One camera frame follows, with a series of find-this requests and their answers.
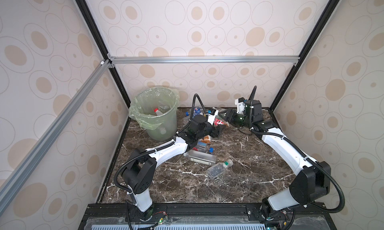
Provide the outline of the white red-capped milk bottle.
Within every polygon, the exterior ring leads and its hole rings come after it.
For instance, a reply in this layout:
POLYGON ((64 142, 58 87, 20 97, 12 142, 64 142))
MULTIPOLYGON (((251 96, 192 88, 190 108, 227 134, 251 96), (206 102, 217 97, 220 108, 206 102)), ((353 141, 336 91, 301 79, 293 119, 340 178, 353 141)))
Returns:
POLYGON ((154 109, 154 113, 157 115, 157 116, 162 116, 164 114, 166 114, 168 112, 168 108, 155 108, 154 109))

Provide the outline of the clear bottle red label yellow cap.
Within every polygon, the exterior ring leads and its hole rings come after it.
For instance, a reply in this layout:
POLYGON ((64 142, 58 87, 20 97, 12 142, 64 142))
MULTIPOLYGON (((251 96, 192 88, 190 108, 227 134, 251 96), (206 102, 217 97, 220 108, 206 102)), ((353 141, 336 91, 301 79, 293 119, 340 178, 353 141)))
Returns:
POLYGON ((215 117, 214 125, 215 125, 215 126, 218 126, 218 125, 225 125, 225 126, 227 126, 227 127, 230 126, 230 124, 229 124, 227 121, 225 121, 223 118, 221 118, 220 116, 216 116, 216 117, 215 117))

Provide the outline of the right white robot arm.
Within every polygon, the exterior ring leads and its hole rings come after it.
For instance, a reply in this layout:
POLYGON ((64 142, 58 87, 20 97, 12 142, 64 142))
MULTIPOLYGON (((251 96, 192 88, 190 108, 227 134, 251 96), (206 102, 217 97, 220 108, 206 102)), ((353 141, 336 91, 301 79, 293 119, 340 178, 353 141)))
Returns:
POLYGON ((260 101, 255 100, 257 88, 254 87, 248 99, 239 98, 235 101, 236 109, 229 109, 219 113, 224 121, 234 127, 247 127, 251 134, 258 136, 269 145, 288 164, 295 179, 290 186, 277 194, 262 201, 261 210, 265 219, 272 217, 275 212, 295 206, 317 206, 315 201, 326 196, 334 186, 339 203, 333 209, 318 206, 327 213, 339 213, 345 207, 345 195, 331 176, 331 167, 326 162, 319 162, 303 152, 273 120, 265 120, 260 101))

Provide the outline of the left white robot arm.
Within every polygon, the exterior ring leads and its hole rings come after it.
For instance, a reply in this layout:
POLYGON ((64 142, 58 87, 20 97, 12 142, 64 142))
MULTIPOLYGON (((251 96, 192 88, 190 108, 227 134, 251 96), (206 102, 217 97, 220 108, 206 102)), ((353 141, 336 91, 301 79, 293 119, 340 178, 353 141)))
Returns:
POLYGON ((201 104, 203 115, 190 115, 188 123, 167 143, 149 149, 134 149, 114 175, 115 186, 131 196, 132 205, 143 215, 153 211, 149 187, 156 169, 169 159, 193 150, 205 136, 217 138, 221 134, 222 129, 214 126, 218 111, 208 111, 198 94, 194 95, 193 104, 196 100, 201 104))

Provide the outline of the green-lined mesh waste bin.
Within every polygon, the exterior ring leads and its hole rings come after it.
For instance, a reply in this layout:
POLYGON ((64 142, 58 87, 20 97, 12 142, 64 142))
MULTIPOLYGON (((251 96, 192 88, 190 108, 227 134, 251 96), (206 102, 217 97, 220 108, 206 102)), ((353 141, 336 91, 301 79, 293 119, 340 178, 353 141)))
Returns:
POLYGON ((139 93, 132 101, 129 116, 156 141, 170 139, 177 131, 180 96, 175 90, 153 87, 139 93))

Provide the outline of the brown Nescafe bottle near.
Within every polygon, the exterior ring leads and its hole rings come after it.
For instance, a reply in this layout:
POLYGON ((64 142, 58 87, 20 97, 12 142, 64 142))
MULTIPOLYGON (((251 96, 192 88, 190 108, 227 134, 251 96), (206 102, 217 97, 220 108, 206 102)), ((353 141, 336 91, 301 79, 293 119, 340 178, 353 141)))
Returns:
POLYGON ((206 144, 210 144, 211 140, 212 140, 211 136, 205 136, 200 141, 206 144))

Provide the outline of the clear Pepsi bottle blue cap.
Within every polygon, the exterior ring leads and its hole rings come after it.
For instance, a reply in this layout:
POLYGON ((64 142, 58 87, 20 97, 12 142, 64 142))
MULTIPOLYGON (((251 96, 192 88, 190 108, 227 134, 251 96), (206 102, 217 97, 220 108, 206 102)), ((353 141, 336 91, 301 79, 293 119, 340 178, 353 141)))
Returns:
MULTIPOLYGON (((193 114, 192 116, 196 116, 196 115, 204 115, 204 112, 203 110, 201 110, 199 107, 195 107, 194 110, 193 110, 193 114)), ((189 117, 190 116, 190 112, 186 112, 186 117, 189 117)))

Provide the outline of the clear crushed bottle blue cap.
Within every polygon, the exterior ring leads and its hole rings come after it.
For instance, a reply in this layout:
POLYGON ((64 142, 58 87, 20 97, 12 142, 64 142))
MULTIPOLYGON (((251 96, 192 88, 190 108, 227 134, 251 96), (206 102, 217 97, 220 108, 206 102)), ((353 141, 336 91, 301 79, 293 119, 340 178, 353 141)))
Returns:
POLYGON ((206 154, 213 154, 214 149, 210 147, 209 144, 198 141, 197 145, 193 148, 193 150, 206 153, 206 154))

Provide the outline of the clear square bottle white cap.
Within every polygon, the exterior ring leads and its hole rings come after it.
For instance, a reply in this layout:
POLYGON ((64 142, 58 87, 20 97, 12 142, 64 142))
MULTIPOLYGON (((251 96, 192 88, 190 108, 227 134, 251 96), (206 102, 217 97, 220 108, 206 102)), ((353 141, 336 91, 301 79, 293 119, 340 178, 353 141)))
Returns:
POLYGON ((213 166, 217 163, 217 157, 208 153, 203 153, 195 150, 190 150, 183 154, 188 160, 208 166, 213 166))

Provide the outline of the clear small bottle green-white cap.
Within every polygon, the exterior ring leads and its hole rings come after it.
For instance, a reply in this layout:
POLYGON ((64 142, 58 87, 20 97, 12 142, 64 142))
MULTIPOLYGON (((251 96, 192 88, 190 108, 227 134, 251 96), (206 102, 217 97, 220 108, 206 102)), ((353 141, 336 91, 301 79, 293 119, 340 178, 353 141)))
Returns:
POLYGON ((233 161, 231 159, 228 159, 225 162, 217 163, 214 166, 207 169, 207 176, 210 179, 215 179, 222 173, 226 171, 227 168, 231 167, 233 165, 233 161))

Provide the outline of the horizontal aluminium rail back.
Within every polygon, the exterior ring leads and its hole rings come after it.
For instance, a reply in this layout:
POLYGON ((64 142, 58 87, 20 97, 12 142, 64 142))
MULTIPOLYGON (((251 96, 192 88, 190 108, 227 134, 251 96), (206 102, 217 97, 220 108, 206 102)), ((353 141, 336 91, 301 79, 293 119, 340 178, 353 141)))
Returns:
POLYGON ((299 56, 112 57, 113 64, 297 63, 299 56))

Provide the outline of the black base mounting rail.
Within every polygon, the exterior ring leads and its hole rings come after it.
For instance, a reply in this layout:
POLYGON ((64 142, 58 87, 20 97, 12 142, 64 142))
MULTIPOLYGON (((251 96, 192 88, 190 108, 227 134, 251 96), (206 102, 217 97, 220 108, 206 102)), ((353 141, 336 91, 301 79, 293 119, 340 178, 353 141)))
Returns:
POLYGON ((91 204, 80 230, 334 230, 330 217, 313 206, 295 207, 262 216, 261 205, 154 204, 148 213, 125 204, 91 204))

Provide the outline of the diagonal aluminium rail left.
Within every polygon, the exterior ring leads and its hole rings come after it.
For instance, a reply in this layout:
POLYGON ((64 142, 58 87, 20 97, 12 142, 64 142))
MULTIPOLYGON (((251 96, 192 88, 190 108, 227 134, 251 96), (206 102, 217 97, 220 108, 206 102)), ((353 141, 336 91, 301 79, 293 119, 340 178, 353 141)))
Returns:
POLYGON ((4 186, 1 187, 1 214, 8 208, 22 186, 66 127, 69 120, 71 120, 80 105, 88 97, 104 72, 110 67, 111 63, 111 60, 106 59, 103 61, 103 64, 100 64, 94 70, 43 136, 36 142, 31 151, 13 171, 4 186))

